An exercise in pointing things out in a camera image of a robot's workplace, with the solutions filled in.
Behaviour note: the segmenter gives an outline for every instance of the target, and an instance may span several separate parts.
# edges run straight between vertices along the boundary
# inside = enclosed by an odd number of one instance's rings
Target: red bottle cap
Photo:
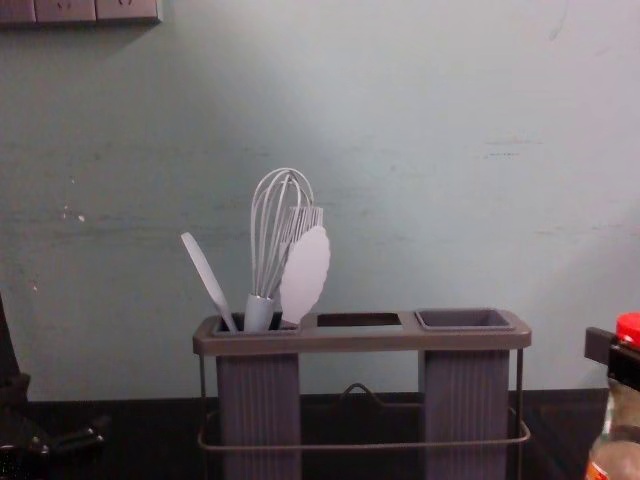
[[[623,313],[618,317],[618,340],[640,348],[640,312]]]

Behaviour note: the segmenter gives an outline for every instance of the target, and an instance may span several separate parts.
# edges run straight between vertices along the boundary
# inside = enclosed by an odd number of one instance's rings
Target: silicone spatula
[[[198,242],[196,242],[196,239],[193,238],[193,235],[189,232],[183,233],[180,238],[182,238],[184,246],[187,247],[189,256],[191,257],[191,260],[193,260],[196,270],[198,270],[202,283],[204,283],[211,300],[213,300],[213,303],[220,312],[225,325],[230,332],[237,332],[238,329],[236,328],[236,324],[231,316],[231,310],[229,310],[227,299],[225,298],[224,293],[222,293],[222,288],[220,288],[220,284],[218,283],[218,280],[216,280],[213,270],[211,270],[211,266],[209,265],[209,262],[207,262],[207,258],[204,256]]]
[[[317,303],[330,259],[329,238],[324,227],[311,228],[293,244],[280,282],[284,322],[298,325]]]

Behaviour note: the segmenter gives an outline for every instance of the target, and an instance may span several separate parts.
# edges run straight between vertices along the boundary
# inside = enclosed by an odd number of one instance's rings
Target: ribbed container
[[[427,442],[507,438],[509,352],[422,352],[423,438]],[[506,446],[425,450],[426,480],[505,478]]]
[[[223,445],[299,445],[297,354],[216,359]],[[300,452],[223,456],[226,480],[300,480]]]

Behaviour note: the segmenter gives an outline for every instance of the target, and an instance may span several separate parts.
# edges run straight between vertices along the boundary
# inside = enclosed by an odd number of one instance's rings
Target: plastic bottle
[[[625,374],[619,378],[610,358],[607,414],[586,480],[640,480],[640,312],[620,315],[616,334],[627,352]]]

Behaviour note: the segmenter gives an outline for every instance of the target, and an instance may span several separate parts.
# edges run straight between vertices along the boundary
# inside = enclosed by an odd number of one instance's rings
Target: kitchen utensil
[[[285,225],[285,239],[280,244],[280,258],[285,260],[289,249],[300,240],[300,237],[311,228],[323,226],[324,211],[322,207],[289,207],[289,216]]]
[[[225,325],[230,332],[237,332],[238,329],[236,328],[236,324],[231,316],[231,310],[229,309],[227,299],[222,292],[222,288],[220,288],[218,280],[216,280],[216,277],[213,274],[213,270],[211,270],[209,262],[207,262],[207,258],[204,256],[202,249],[198,245],[198,242],[196,242],[196,239],[193,238],[193,235],[189,232],[183,233],[180,238],[182,238],[182,242],[187,248],[189,256],[191,257],[193,264],[196,266],[196,270],[198,271],[207,292],[209,292],[211,300],[213,300],[214,305],[220,312]]]
[[[331,250],[324,227],[313,227],[289,252],[280,282],[282,321],[298,325],[317,303],[327,279]]]
[[[247,297],[245,331],[267,330],[273,295],[280,284],[286,252],[304,208],[313,205],[307,178],[293,168],[279,168],[260,180],[251,202],[252,290]],[[288,207],[293,207],[293,218]]]

